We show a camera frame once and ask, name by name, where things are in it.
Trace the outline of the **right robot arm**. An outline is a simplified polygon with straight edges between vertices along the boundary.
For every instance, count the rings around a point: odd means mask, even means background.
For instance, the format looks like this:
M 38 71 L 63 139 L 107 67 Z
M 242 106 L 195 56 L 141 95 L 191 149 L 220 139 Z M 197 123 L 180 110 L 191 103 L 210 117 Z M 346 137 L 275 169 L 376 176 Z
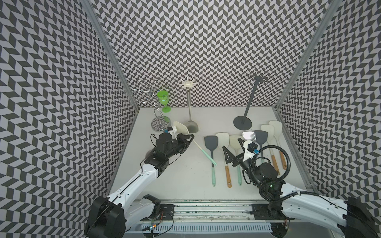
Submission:
M 250 140 L 239 139 L 238 142 L 243 153 L 237 156 L 226 146 L 222 147 L 225 161 L 233 167 L 240 166 L 243 169 L 252 184 L 258 188 L 260 196 L 268 202 L 268 214 L 272 218 L 307 221 L 346 238 L 379 236 L 375 217 L 359 198 L 330 198 L 298 188 L 285 181 L 290 173 L 291 160 L 283 148 L 267 145 L 258 149 L 257 144 Z M 287 168 L 282 176 L 278 176 L 277 170 L 270 163 L 256 164 L 261 153 L 268 149 L 277 149 L 284 154 Z

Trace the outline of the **white spatula mint handle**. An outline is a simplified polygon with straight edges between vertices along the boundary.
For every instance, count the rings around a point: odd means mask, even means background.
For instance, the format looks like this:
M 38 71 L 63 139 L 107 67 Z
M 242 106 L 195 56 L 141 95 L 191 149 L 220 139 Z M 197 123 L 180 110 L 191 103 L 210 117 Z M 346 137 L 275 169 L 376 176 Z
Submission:
M 239 144 L 238 139 L 242 138 L 242 136 L 230 135 L 229 138 L 230 138 L 230 146 L 234 149 L 235 155 L 236 156 L 239 155 L 241 146 Z M 238 185 L 241 186 L 242 185 L 242 175 L 241 175 L 241 169 L 239 166 L 237 166 L 237 179 L 238 179 Z

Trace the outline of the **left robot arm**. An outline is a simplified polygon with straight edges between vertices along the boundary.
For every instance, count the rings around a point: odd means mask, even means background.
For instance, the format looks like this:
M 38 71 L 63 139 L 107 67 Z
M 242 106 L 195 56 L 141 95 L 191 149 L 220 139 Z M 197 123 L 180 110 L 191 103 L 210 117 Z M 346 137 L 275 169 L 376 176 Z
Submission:
M 181 133 L 176 138 L 169 133 L 160 134 L 154 148 L 142 160 L 140 170 L 115 192 L 93 201 L 84 235 L 121 238 L 135 223 L 158 212 L 160 200 L 151 195 L 146 195 L 139 204 L 133 202 L 166 170 L 172 156 L 186 152 L 193 139 L 193 134 Z

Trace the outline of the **grey turner mint handle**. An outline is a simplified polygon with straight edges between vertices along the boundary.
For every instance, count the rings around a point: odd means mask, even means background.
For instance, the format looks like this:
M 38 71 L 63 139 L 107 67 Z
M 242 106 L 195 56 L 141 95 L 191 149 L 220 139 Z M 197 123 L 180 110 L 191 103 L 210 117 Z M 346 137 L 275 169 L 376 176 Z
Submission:
M 206 148 L 211 153 L 211 158 L 214 158 L 213 152 L 218 147 L 218 137 L 217 136 L 206 136 L 204 138 L 204 143 Z M 215 177 L 215 167 L 214 164 L 211 165 L 211 177 L 212 177 L 212 185 L 216 186 L 216 177 Z

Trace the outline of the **white spatula wooden handle rack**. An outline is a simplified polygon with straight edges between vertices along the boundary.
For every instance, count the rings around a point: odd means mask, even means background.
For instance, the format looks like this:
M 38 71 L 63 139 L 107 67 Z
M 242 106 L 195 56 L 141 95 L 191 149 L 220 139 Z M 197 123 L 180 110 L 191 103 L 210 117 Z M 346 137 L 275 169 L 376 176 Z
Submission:
M 228 164 L 226 163 L 225 150 L 224 150 L 224 148 L 228 148 L 229 146 L 229 142 L 230 142 L 229 134 L 226 132 L 220 132 L 220 133 L 217 133 L 216 136 L 218 137 L 218 147 L 222 150 L 222 153 L 223 153 L 223 162 L 225 165 L 227 186 L 231 188 L 232 187 L 231 176 L 230 176 Z

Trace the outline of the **grey spatula mint handle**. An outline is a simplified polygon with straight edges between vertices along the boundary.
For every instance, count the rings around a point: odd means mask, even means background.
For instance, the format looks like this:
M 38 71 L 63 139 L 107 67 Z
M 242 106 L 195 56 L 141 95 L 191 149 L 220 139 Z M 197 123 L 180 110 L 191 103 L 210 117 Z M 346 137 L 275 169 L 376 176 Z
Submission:
M 255 130 L 256 134 L 256 143 L 262 148 L 262 146 L 267 142 L 268 133 L 262 130 Z

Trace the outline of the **steel spoon brown handle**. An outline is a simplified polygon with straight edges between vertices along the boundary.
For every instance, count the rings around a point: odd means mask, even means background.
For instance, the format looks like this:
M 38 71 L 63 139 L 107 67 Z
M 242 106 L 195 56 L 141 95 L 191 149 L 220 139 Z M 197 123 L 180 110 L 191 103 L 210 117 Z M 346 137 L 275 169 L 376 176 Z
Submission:
M 254 131 L 244 131 L 242 137 L 245 141 L 256 142 L 257 135 Z

